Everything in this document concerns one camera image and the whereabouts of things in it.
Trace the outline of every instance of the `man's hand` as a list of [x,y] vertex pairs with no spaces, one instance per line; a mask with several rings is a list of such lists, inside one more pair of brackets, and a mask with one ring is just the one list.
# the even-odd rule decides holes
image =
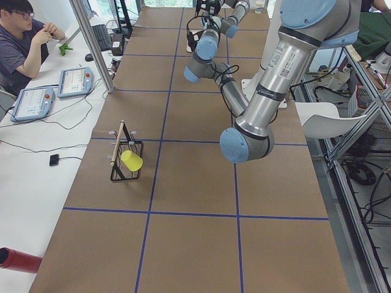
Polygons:
[[36,33],[34,38],[32,38],[31,43],[42,45],[47,43],[48,41],[53,41],[53,38],[51,37],[51,34],[47,32],[45,28],[43,28]]
[[43,29],[51,35],[55,35],[59,32],[59,28],[54,23],[45,23]]

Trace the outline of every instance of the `metal post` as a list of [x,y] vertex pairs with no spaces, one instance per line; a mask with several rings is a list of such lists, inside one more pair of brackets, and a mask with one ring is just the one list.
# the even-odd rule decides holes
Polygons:
[[114,85],[108,73],[106,64],[103,60],[103,56],[100,51],[98,42],[93,34],[84,5],[82,1],[69,0],[69,2],[72,6],[73,13],[78,20],[80,30],[84,36],[84,39],[86,40],[87,46],[91,51],[95,64],[97,65],[99,74],[104,82],[104,85],[106,86],[106,90],[108,91],[108,93],[112,93],[114,91]]

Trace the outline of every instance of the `man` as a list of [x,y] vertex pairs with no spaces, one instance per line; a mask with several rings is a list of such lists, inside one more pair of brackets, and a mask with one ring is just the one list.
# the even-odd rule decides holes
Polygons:
[[48,57],[46,43],[63,38],[53,23],[34,19],[28,0],[0,0],[0,85],[18,95]]
[[371,9],[371,6],[377,10],[380,10],[381,12],[391,13],[391,10],[388,8],[384,0],[362,0],[361,12],[368,12]]

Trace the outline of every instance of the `black wire rack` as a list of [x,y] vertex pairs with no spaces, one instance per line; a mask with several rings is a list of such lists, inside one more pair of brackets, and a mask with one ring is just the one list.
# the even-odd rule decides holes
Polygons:
[[118,132],[112,132],[115,137],[114,152],[111,156],[110,165],[111,175],[110,180],[112,182],[122,182],[129,180],[137,180],[140,176],[140,170],[135,172],[130,171],[123,162],[121,162],[121,154],[125,150],[130,150],[139,157],[142,158],[143,143],[140,140],[134,138],[135,131],[129,132],[126,128],[125,122],[121,121]]

